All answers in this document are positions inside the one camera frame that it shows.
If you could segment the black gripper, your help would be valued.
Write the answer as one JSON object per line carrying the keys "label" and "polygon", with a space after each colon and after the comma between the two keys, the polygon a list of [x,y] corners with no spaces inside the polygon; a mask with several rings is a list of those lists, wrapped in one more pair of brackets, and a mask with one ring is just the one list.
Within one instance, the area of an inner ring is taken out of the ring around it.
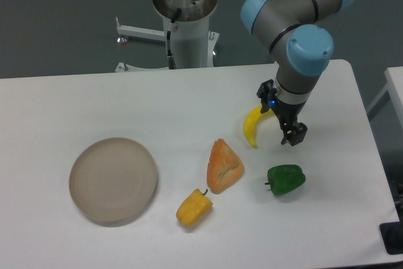
{"label": "black gripper", "polygon": [[279,119],[283,131],[281,145],[288,143],[295,146],[304,140],[307,133],[307,126],[302,122],[296,122],[305,103],[296,105],[285,103],[276,98],[276,93],[274,80],[270,79],[260,84],[256,93],[261,103],[260,113],[272,110]]}

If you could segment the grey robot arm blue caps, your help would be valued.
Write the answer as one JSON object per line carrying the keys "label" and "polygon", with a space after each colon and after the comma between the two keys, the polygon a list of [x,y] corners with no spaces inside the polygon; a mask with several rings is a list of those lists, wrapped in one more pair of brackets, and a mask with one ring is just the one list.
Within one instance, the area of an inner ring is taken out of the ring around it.
{"label": "grey robot arm blue caps", "polygon": [[[152,0],[163,22],[162,39],[170,69],[207,67],[209,21],[218,0]],[[332,36],[317,22],[350,6],[354,0],[246,0],[241,20],[278,63],[275,78],[263,82],[257,96],[260,112],[279,120],[283,143],[297,145],[307,126],[298,121],[334,51]]]}

